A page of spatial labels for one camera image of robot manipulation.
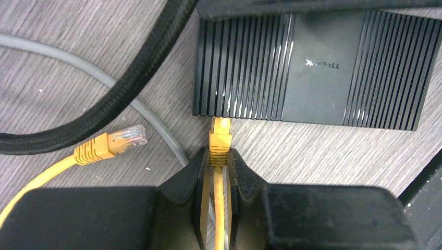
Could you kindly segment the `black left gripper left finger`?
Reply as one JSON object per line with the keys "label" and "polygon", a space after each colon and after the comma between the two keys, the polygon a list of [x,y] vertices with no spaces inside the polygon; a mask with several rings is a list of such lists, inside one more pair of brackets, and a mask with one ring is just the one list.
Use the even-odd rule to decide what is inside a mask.
{"label": "black left gripper left finger", "polygon": [[40,188],[1,227],[1,249],[205,249],[208,149],[159,186]]}

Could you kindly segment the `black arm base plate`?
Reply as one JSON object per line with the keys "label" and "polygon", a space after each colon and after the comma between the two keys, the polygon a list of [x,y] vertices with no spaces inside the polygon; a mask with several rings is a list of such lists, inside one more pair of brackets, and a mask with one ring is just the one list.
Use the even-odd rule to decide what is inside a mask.
{"label": "black arm base plate", "polygon": [[441,151],[399,195],[422,249],[441,249]]}

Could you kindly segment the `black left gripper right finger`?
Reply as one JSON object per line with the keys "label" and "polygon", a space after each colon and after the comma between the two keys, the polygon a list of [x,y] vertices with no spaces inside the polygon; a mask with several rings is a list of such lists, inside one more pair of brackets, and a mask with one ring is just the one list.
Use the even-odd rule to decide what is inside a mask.
{"label": "black left gripper right finger", "polygon": [[376,186],[268,183],[227,156],[231,249],[419,249],[402,204]]}

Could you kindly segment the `black blue network switch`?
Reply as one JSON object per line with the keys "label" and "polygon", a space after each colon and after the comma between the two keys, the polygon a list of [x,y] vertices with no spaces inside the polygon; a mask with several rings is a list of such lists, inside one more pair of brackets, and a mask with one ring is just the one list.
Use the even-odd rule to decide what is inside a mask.
{"label": "black blue network switch", "polygon": [[414,131],[440,44],[385,11],[201,20],[192,113]]}

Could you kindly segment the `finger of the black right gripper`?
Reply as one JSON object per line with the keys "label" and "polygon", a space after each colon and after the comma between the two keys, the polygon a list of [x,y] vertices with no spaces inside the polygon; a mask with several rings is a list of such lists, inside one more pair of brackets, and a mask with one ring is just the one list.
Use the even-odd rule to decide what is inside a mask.
{"label": "finger of the black right gripper", "polygon": [[311,11],[404,9],[440,7],[438,0],[239,0],[199,1],[197,11],[202,19],[223,20],[244,16],[305,13]]}

